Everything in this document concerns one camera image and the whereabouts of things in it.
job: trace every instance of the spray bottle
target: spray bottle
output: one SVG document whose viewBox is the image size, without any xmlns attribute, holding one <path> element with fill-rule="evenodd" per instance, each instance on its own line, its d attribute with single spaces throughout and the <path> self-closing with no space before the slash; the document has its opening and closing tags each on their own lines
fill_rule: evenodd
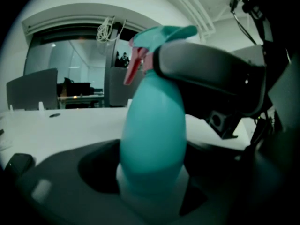
<svg viewBox="0 0 300 225">
<path fill-rule="evenodd" d="M 136 34 L 124 84 L 130 84 L 143 60 L 145 77 L 128 110 L 120 142 L 120 163 L 129 186 L 140 194 L 171 189 L 186 151 L 185 111 L 174 81 L 153 70 L 153 52 L 164 43 L 197 33 L 195 26 L 163 26 Z"/>
</svg>

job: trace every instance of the white cable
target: white cable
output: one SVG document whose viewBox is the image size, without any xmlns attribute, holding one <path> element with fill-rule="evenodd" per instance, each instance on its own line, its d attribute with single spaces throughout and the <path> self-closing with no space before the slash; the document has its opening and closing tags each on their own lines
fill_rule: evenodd
<svg viewBox="0 0 300 225">
<path fill-rule="evenodd" d="M 98 27 L 98 33 L 97 33 L 97 36 L 96 36 L 96 40 L 100 43 L 106 43 L 107 41 L 117 40 L 120 37 L 120 35 L 123 31 L 123 28 L 125 27 L 126 19 L 125 19 L 125 21 L 123 23 L 123 27 L 122 27 L 120 33 L 117 35 L 117 37 L 114 38 L 114 39 L 109 39 L 109 37 L 110 37 L 110 35 L 113 31 L 113 23 L 114 23 L 115 17 L 112 18 L 112 23 L 111 24 L 109 24 L 109 19 L 110 19 L 110 17 L 105 18 L 103 24 L 101 24 Z"/>
</svg>

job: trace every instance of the white wall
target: white wall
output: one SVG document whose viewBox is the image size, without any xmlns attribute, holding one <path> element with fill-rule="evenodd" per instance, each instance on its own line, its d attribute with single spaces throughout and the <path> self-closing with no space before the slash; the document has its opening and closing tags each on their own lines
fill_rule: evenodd
<svg viewBox="0 0 300 225">
<path fill-rule="evenodd" d="M 250 18 L 249 28 L 247 18 L 239 20 L 256 43 L 263 44 L 252 18 Z M 207 39 L 206 45 L 217 47 L 228 52 L 253 45 L 253 43 L 241 32 L 235 19 L 222 20 L 215 22 L 214 24 L 216 33 Z"/>
<path fill-rule="evenodd" d="M 32 0 L 16 19 L 0 53 L 0 112 L 8 109 L 6 83 L 23 75 L 30 39 L 26 39 L 21 21 L 45 9 L 87 2 L 127 8 L 162 25 L 190 24 L 189 20 L 167 0 Z"/>
</svg>

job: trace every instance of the cable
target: cable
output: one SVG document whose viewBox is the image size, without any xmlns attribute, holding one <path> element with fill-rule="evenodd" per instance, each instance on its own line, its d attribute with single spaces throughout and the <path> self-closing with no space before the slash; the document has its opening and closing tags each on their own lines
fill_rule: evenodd
<svg viewBox="0 0 300 225">
<path fill-rule="evenodd" d="M 259 136 L 255 139 L 255 141 L 253 143 L 251 143 L 251 146 L 256 146 L 261 139 L 263 138 L 264 133 L 267 131 L 268 128 L 270 128 L 270 119 L 268 117 L 268 113 L 267 111 L 264 112 L 265 116 L 266 116 L 266 124 L 263 127 L 261 133 L 259 134 Z"/>
<path fill-rule="evenodd" d="M 115 17 L 112 18 L 112 24 L 108 24 L 109 19 L 110 19 L 110 17 L 105 18 L 104 22 L 98 27 L 98 33 L 96 36 L 96 40 L 100 43 L 106 43 L 107 41 L 117 40 L 120 37 L 120 35 L 123 31 L 123 28 L 125 27 L 126 21 L 127 21 L 125 19 L 125 21 L 123 23 L 123 27 L 122 27 L 120 33 L 117 35 L 117 37 L 114 39 L 109 39 L 109 37 L 113 31 L 113 23 L 114 23 Z"/>
<path fill-rule="evenodd" d="M 247 32 L 247 30 L 243 27 L 243 25 L 239 22 L 235 12 L 232 12 L 234 19 L 236 20 L 236 22 L 238 23 L 238 26 L 240 28 L 240 30 L 242 31 L 242 33 L 244 33 L 246 35 L 247 38 L 249 38 L 249 40 L 256 45 L 256 42 L 254 41 L 254 39 L 251 37 L 251 35 Z"/>
<path fill-rule="evenodd" d="M 287 51 L 287 49 L 285 49 L 285 50 L 286 50 L 287 59 L 289 60 L 289 64 L 291 64 L 291 59 L 290 59 L 289 52 Z"/>
</svg>

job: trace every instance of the desk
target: desk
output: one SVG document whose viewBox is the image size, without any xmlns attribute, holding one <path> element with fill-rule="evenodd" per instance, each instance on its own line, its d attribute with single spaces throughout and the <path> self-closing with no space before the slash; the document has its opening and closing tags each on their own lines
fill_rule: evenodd
<svg viewBox="0 0 300 225">
<path fill-rule="evenodd" d="M 127 108 L 94 108 L 4 112 L 0 114 L 2 117 L 0 129 L 3 128 L 5 131 L 0 137 L 0 144 L 6 144 L 8 147 L 0 151 L 0 163 L 4 168 L 10 158 L 19 152 L 31 154 L 36 163 L 39 164 L 47 157 L 61 151 L 121 138 L 127 111 Z M 49 118 L 55 113 L 60 113 L 60 116 Z M 235 131 L 239 137 L 230 140 L 221 140 L 204 120 L 186 115 L 186 123 L 187 139 L 194 144 L 208 143 L 237 150 L 244 150 L 249 145 L 249 138 L 242 121 Z M 103 201 L 109 211 L 126 211 L 120 216 L 110 218 L 115 224 L 119 224 L 121 221 L 130 221 L 130 224 L 145 224 L 140 220 L 137 222 L 135 214 L 124 204 L 124 201 L 144 218 L 152 219 L 153 214 L 155 214 L 153 219 L 165 221 L 163 224 L 173 219 L 178 219 L 173 225 L 198 224 L 199 221 L 205 220 L 206 214 L 211 214 L 211 211 L 218 214 L 219 205 L 215 205 L 215 200 L 218 204 L 220 199 L 219 197 L 214 199 L 212 196 L 206 205 L 201 206 L 186 217 L 179 217 L 178 210 L 188 185 L 188 178 L 189 175 L 183 166 L 170 196 L 156 201 L 155 197 L 138 197 L 131 193 L 125 186 L 124 174 L 119 165 L 117 180 L 120 186 L 120 197 L 123 201 L 117 196 L 113 196 L 112 199 L 115 202 L 107 203 L 107 195 L 97 194 L 97 197 Z M 234 189 L 234 185 L 230 184 L 229 188 L 237 191 Z M 221 196 L 225 207 L 230 207 L 228 201 L 231 197 L 233 196 L 227 190 Z M 69 208 L 74 207 L 74 204 L 69 203 L 68 199 L 64 199 L 64 204 Z M 66 219 L 74 222 L 74 224 L 78 223 L 73 214 Z"/>
<path fill-rule="evenodd" d="M 88 96 L 70 96 L 70 97 L 58 97 L 60 108 L 64 109 L 66 104 L 82 104 L 91 102 L 98 102 L 99 107 L 104 106 L 104 94 L 100 95 L 88 95 Z"/>
<path fill-rule="evenodd" d="M 40 163 L 52 154 L 88 144 L 121 138 L 127 108 L 93 108 L 46 111 L 14 111 L 0 114 L 0 164 L 4 168 L 17 152 L 31 154 Z M 60 113 L 60 116 L 49 118 Z M 250 144 L 241 121 L 236 139 L 222 140 L 204 120 L 186 115 L 187 139 L 236 150 Z"/>
</svg>

